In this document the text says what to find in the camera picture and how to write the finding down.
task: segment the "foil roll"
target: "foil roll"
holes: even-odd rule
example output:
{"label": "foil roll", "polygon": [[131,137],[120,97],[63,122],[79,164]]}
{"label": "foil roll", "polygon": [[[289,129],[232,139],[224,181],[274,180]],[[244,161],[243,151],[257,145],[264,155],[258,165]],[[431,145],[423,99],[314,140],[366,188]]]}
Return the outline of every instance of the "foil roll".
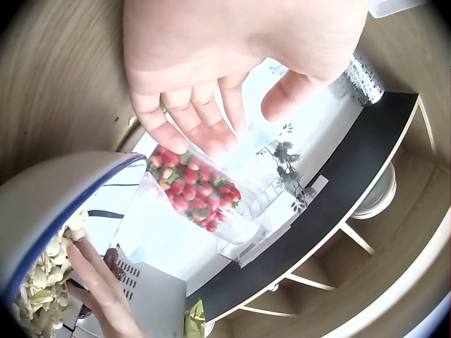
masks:
{"label": "foil roll", "polygon": [[384,93],[384,87],[376,71],[357,52],[354,52],[348,67],[337,81],[345,92],[362,107],[378,102]]}

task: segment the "plastic bag of strawberries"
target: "plastic bag of strawberries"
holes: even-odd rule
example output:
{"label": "plastic bag of strawberries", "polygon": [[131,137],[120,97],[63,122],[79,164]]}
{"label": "plastic bag of strawberries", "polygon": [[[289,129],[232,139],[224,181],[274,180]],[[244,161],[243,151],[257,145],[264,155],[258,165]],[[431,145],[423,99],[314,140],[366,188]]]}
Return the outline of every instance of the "plastic bag of strawberries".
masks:
{"label": "plastic bag of strawberries", "polygon": [[[193,150],[176,155],[158,145],[149,158],[148,171],[158,181],[174,210],[197,226],[233,244],[249,240],[258,226],[244,221],[236,212],[241,202],[240,187],[215,168],[206,158]],[[239,224],[240,236],[224,238],[221,227]]]}

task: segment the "blue bowl rim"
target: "blue bowl rim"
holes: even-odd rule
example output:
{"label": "blue bowl rim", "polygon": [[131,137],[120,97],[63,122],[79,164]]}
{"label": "blue bowl rim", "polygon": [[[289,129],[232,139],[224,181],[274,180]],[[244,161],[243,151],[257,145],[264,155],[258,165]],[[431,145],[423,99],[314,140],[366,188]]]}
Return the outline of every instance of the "blue bowl rim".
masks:
{"label": "blue bowl rim", "polygon": [[139,160],[145,160],[147,162],[146,156],[142,154],[131,153],[128,155],[130,155],[130,157],[110,169],[107,173],[105,173],[88,188],[86,188],[79,196],[74,198],[74,200],[66,208],[63,209],[63,211],[50,223],[47,229],[45,229],[45,231],[33,243],[33,245],[21,259],[20,263],[14,270],[11,279],[6,284],[3,290],[2,297],[5,304],[11,305],[13,303],[14,299],[16,298],[17,291],[20,288],[20,284],[27,275],[28,271],[31,269],[31,266],[36,261],[37,257],[42,253],[47,243],[51,240],[54,234],[61,228],[64,222],[66,222],[67,219],[69,219],[69,217],[74,212],[76,212],[77,209],[110,178],[115,176],[123,169],[127,168],[129,165],[138,162]]}

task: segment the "red strawberry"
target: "red strawberry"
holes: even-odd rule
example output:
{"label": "red strawberry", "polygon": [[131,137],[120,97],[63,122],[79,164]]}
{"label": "red strawberry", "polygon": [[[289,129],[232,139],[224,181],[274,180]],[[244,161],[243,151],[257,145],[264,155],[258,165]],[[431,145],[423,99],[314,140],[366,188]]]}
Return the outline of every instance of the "red strawberry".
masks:
{"label": "red strawberry", "polygon": [[210,171],[207,168],[200,169],[199,179],[201,181],[208,181],[210,179]]}
{"label": "red strawberry", "polygon": [[175,167],[178,162],[179,159],[177,158],[177,155],[174,154],[171,151],[166,151],[163,155],[161,155],[163,158],[163,162],[168,166],[168,167]]}
{"label": "red strawberry", "polygon": [[161,165],[163,164],[163,158],[160,154],[150,156],[150,161],[156,168],[161,167]]}
{"label": "red strawberry", "polygon": [[210,196],[207,197],[207,203],[212,206],[215,206],[217,209],[219,207],[220,199],[215,194],[211,194]]}
{"label": "red strawberry", "polygon": [[185,169],[184,176],[185,176],[185,182],[187,184],[191,184],[191,185],[195,184],[198,179],[197,173],[195,171],[191,170],[190,168]]}
{"label": "red strawberry", "polygon": [[221,196],[223,196],[223,195],[227,194],[228,192],[231,192],[232,189],[234,189],[234,186],[232,186],[230,183],[228,183],[228,184],[220,185],[217,190],[218,190],[218,193],[220,193]]}
{"label": "red strawberry", "polygon": [[175,211],[177,211],[178,213],[181,213],[183,211],[185,211],[186,209],[188,209],[188,201],[186,200],[186,198],[182,197],[182,196],[177,196],[174,199],[174,209]]}
{"label": "red strawberry", "polygon": [[203,212],[195,210],[193,211],[193,215],[191,216],[191,218],[193,219],[194,222],[200,223],[203,220],[205,220],[205,215],[203,214]]}
{"label": "red strawberry", "polygon": [[170,189],[170,185],[162,179],[158,181],[158,184],[163,188],[164,191],[168,191]]}
{"label": "red strawberry", "polygon": [[208,225],[209,222],[210,222],[210,221],[207,220],[207,219],[203,219],[203,220],[199,221],[200,225],[203,226],[204,228],[207,227],[207,225]]}
{"label": "red strawberry", "polygon": [[163,154],[163,153],[167,152],[167,149],[165,147],[161,146],[161,145],[157,145],[156,152],[158,154]]}
{"label": "red strawberry", "polygon": [[202,183],[202,185],[199,187],[198,193],[204,197],[208,197],[212,194],[213,188],[208,182]]}
{"label": "red strawberry", "polygon": [[174,194],[180,195],[185,188],[185,182],[182,179],[178,178],[174,182],[172,182],[170,188]]}
{"label": "red strawberry", "polygon": [[202,209],[205,208],[206,206],[207,203],[202,198],[199,197],[195,197],[190,205],[191,209]]}
{"label": "red strawberry", "polygon": [[233,194],[228,192],[222,196],[222,198],[219,202],[219,205],[221,206],[221,208],[223,208],[225,210],[231,210],[232,202],[233,202]]}
{"label": "red strawberry", "polygon": [[171,204],[174,204],[175,194],[171,190],[168,190],[166,191],[166,195],[168,196],[168,199],[171,202]]}
{"label": "red strawberry", "polygon": [[209,208],[207,206],[207,218],[209,220],[216,220],[218,218],[218,216],[217,216],[217,209],[214,210],[214,209],[211,209],[211,208]]}
{"label": "red strawberry", "polygon": [[207,205],[207,212],[209,215],[212,215],[218,211],[219,205],[217,204],[208,204]]}
{"label": "red strawberry", "polygon": [[183,190],[183,196],[188,200],[192,201],[196,197],[197,189],[192,185],[188,185],[185,190]]}
{"label": "red strawberry", "polygon": [[205,229],[209,232],[212,233],[214,231],[216,231],[216,229],[218,228],[218,223],[216,223],[216,221],[210,221],[207,223],[207,226],[205,227]]}
{"label": "red strawberry", "polygon": [[194,170],[194,171],[198,171],[201,162],[202,161],[200,159],[193,156],[189,159],[188,168],[190,168],[191,170]]}
{"label": "red strawberry", "polygon": [[161,172],[161,178],[168,179],[174,171],[171,168],[165,168]]}
{"label": "red strawberry", "polygon": [[232,217],[230,215],[226,215],[226,214],[222,214],[222,213],[218,212],[218,220],[220,220],[221,222],[231,222]]}
{"label": "red strawberry", "polygon": [[232,194],[233,194],[233,202],[238,202],[239,200],[241,200],[241,193],[237,188],[232,189]]}

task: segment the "vent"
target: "vent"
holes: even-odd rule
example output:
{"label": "vent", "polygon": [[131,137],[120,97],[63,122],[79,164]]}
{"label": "vent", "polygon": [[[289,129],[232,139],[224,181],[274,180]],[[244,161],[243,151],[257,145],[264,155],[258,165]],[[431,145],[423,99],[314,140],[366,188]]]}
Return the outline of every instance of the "vent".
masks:
{"label": "vent", "polygon": [[139,277],[140,270],[136,269],[131,264],[125,263],[122,260],[118,260],[117,265],[125,272],[125,277],[122,280],[122,283],[125,286],[124,295],[128,300],[132,300],[133,292],[130,289],[136,287],[137,282],[136,278]]}

